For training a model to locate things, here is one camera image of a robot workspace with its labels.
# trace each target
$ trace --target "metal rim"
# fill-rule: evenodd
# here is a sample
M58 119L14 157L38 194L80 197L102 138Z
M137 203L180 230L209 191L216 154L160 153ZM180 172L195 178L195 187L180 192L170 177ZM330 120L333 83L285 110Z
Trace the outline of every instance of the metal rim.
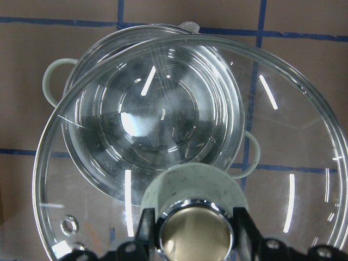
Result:
M228 248L227 254L223 258L223 260L228 260L229 257L232 256L232 254L233 254L232 250L234 249L234 246L235 246L233 228L232 228L231 224L229 223L229 220L231 220L232 217L215 202L203 200L200 198L193 198L193 199L187 198L187 199L177 201L174 204L170 205L158 217L156 226L158 227L157 229L159 230L158 242L157 242L157 244L159 246L159 250L158 250L159 253L166 260L170 260L166 256L165 252L163 251L162 235L163 235L163 230L165 228L165 225L170 220L170 217L172 217L174 214L178 213L180 210L188 209L188 208L192 208L192 207L201 207L201 208L209 209L213 213L217 214L221 218L221 220L223 220L224 223L227 225L227 228L229 230L229 248Z
M67 215L61 219L60 229L67 236L75 235L78 231L78 222L73 216Z

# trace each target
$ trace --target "glass lid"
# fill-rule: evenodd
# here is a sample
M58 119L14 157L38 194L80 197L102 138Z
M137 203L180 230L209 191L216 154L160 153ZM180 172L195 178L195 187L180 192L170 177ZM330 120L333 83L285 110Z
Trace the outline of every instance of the glass lid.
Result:
M150 40L93 66L57 105L35 159L36 223L52 260L101 257L134 237L158 175L200 162L235 178L264 236L345 248L346 158L328 104L286 62L213 36Z

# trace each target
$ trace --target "blue tape line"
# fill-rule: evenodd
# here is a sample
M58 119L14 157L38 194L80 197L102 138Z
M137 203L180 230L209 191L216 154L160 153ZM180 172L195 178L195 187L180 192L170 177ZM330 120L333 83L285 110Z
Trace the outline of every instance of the blue tape line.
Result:
M70 158L70 155L67 152L52 152L51 157L55 157L55 158Z
M117 18L119 23L123 23L123 11L125 10L124 0L119 0L119 8L117 10Z
M242 163L233 163L231 166L231 169L242 169L243 168ZM258 164L256 166L256 170L270 170L270 171L300 171L305 173L320 173L325 174L326 169L320 168L320 167L288 167L288 166L281 166L281 165L268 165L268 164ZM330 173L337 173L337 169L330 169L328 168Z
M265 25L265 17L266 17L266 6L267 6L267 0L261 0L260 4L260 12L259 12L259 22L257 25L258 30L263 30ZM261 48L262 44L262 36L256 37L256 46Z
M209 28L201 27L202 34L220 34L220 35L238 35L238 36L262 36L273 38L293 38L293 39L314 39L336 42L348 42L348 36L344 35L327 35L327 34L310 34L310 33L294 33L264 30L243 30L243 29L226 29L226 28Z
M259 70L259 64L257 62L253 62L252 65L252 73L251 73L251 83L250 83L250 93L248 99L248 110L246 114L246 126L245 129L250 131L252 128L252 118L254 113L254 101L255 101L255 93L256 93L256 83L257 83L257 73ZM243 170L246 170L248 167L248 159L249 159L249 139L245 139L244 141L244 155L243 155ZM246 177L241 179L240 186L245 189L246 185Z
M36 156L36 151L32 151L32 150L14 150L14 149L10 149L10 148L0 148L0 154L21 155L21 156ZM67 152L52 152L52 157L70 158L70 155Z
M258 31L263 31L264 25L265 25L265 17L266 17L266 7L267 7L267 0L261 0L260 3L260 11L259 11L259 21L257 24ZM256 47L261 48L262 44L262 36L256 37ZM246 130L250 131L252 126L252 116L254 112L254 98L255 98L255 91L256 91L256 81L257 81L257 73L258 73L259 65L258 63L253 62L252 65L252 73L251 73L251 85L250 85L250 93L249 93L249 99L248 99L248 111L247 111L247 119L246 119ZM249 159L249 139L245 139L244 141L244 155L243 155L243 170L246 170L248 167L248 159ZM246 178L244 177L241 179L240 186L245 190L246 186Z
M86 20L62 20L45 18L21 18L21 17L0 17L0 23L32 23L42 25L62 25L62 26L81 26L81 27L112 27L117 26L117 22L100 22Z
M46 19L46 18L21 18L21 17L5 17L5 16L0 16L0 23L31 23L31 24L41 24L41 25L61 25L61 26L80 26L80 27L114 27L116 26L119 28L128 28L131 26L138 26L141 24L145 24L145 23L122 23L122 22L119 23L119 22L63 20L63 19ZM201 27L200 33L348 42L348 36L344 36L344 35L326 35L326 34L310 34L310 33L294 33L294 32L280 33L277 31L263 31L263 30Z
M232 261L236 261L237 259L237 249L234 250L234 253L232 255Z
M10 148L0 148L0 154L10 154L10 155L23 155L23 156L35 156L36 151L32 150L13 150ZM67 152L52 152L53 157L59 158L69 158L70 155ZM233 169L242 169L243 163L233 163L231 165ZM271 170L271 171L301 171L308 173L324 173L325 168L318 167L287 167L280 165L267 165L267 164L259 164L256 167L257 170ZM329 169L330 173L337 172L337 169Z
M116 238L116 230L115 227L110 229L110 243L112 243Z
M35 156L36 155L36 151L12 150L10 148L0 148L0 154Z

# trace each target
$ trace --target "light green handle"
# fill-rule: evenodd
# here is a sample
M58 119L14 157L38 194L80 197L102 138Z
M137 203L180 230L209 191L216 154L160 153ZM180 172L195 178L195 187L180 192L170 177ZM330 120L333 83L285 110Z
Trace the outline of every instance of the light green handle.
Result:
M71 59L71 58L64 58L64 59L59 59L54 62L52 62L46 69L45 74L43 75L42 78L42 90L43 90L43 95L45 96L46 100L54 107L57 106L58 101L53 97L51 93L51 88L49 87L49 81L51 80L51 76L53 71L59 67L60 65L63 64L76 64L77 59Z
M236 178L236 179L237 178L244 178L244 177L248 176L251 172L253 172L255 170L257 164L260 161L261 149L260 149L259 142L257 141L257 139L253 135L251 135L250 132L248 132L246 130L244 131L244 135L246 137L248 137L248 139L253 143L255 156L254 156L253 161L251 162L251 164L249 165L249 167L246 170L244 170L240 173L232 173L232 177Z

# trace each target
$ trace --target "bolt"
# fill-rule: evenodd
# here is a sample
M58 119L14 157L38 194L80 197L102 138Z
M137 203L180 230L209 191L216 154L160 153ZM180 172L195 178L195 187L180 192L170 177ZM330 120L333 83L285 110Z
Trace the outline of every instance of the bolt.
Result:
M266 246L271 249L278 249L279 248L279 242L274 239L270 239L266 242Z
M324 257L324 258L331 258L332 254L331 251L325 247L320 247L316 250L316 253L318 254L319 257Z

